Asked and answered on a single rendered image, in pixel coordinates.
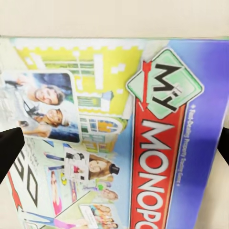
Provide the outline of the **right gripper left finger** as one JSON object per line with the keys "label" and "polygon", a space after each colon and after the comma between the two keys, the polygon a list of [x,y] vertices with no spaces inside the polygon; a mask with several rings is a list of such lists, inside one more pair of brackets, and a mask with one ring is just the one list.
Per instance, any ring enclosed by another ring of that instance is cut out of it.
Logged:
{"label": "right gripper left finger", "polygon": [[0,132],[0,184],[24,145],[25,140],[21,127]]}

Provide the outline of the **board game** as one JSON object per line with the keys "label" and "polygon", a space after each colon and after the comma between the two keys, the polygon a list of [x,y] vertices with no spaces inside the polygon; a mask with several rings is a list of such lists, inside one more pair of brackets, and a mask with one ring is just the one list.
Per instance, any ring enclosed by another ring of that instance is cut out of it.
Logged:
{"label": "board game", "polygon": [[229,110],[229,36],[0,35],[21,229],[194,229]]}

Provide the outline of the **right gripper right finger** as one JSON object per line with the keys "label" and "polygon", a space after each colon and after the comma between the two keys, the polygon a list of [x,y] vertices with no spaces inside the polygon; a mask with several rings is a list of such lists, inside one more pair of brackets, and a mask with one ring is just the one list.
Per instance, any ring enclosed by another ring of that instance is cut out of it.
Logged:
{"label": "right gripper right finger", "polygon": [[229,129],[223,128],[217,148],[229,165]]}

